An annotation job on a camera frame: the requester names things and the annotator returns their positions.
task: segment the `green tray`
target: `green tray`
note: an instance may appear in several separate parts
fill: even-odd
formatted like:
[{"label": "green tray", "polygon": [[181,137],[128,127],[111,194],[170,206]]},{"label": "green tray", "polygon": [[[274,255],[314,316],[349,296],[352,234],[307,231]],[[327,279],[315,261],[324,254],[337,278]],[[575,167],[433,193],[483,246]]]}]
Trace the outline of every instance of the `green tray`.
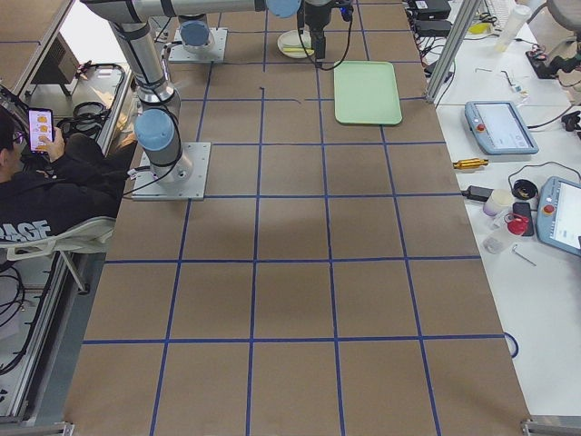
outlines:
[{"label": "green tray", "polygon": [[337,121],[389,125],[401,122],[398,86],[391,63],[345,61],[333,71]]}]

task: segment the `metal bracket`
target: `metal bracket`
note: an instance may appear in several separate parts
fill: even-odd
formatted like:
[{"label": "metal bracket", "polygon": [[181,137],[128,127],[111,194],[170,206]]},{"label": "metal bracket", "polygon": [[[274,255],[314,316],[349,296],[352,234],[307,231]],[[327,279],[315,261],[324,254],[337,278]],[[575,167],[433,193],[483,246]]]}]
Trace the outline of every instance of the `metal bracket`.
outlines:
[{"label": "metal bracket", "polygon": [[[183,182],[176,183],[152,183],[153,174],[142,172],[137,174],[135,186],[138,189],[132,193],[132,198],[137,201],[165,201],[165,200],[203,200],[208,177],[208,163],[210,162],[210,143],[182,143],[183,153],[186,154],[193,163],[193,170],[190,177]],[[143,153],[141,166],[148,166],[149,159]]]},{"label": "metal bracket", "polygon": [[[214,40],[214,44],[211,48],[205,49],[201,47],[199,51],[192,53],[183,48],[183,45],[176,45],[172,47],[168,61],[176,64],[209,64],[210,62],[224,62],[228,29],[225,27],[219,27],[212,28],[210,31],[212,32]],[[173,40],[182,40],[179,29],[176,31]]]}]

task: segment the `tablet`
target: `tablet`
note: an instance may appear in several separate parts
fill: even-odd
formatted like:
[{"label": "tablet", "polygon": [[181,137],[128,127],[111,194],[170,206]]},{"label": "tablet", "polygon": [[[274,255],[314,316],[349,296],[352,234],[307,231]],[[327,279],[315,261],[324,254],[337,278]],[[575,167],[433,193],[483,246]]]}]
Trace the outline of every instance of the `tablet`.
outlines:
[{"label": "tablet", "polygon": [[581,184],[550,177],[538,200],[537,236],[566,252],[581,256]]},{"label": "tablet", "polygon": [[486,154],[535,154],[538,146],[512,102],[467,102],[464,114]]}]

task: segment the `tablet screen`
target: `tablet screen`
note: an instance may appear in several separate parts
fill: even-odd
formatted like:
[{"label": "tablet screen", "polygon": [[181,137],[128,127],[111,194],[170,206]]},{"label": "tablet screen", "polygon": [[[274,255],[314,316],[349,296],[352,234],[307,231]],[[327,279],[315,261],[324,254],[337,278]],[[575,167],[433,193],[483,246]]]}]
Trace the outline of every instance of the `tablet screen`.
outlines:
[{"label": "tablet screen", "polygon": [[508,104],[476,104],[494,148],[531,148],[520,122]]},{"label": "tablet screen", "polygon": [[551,238],[580,249],[579,236],[581,236],[581,189],[561,183]]}]

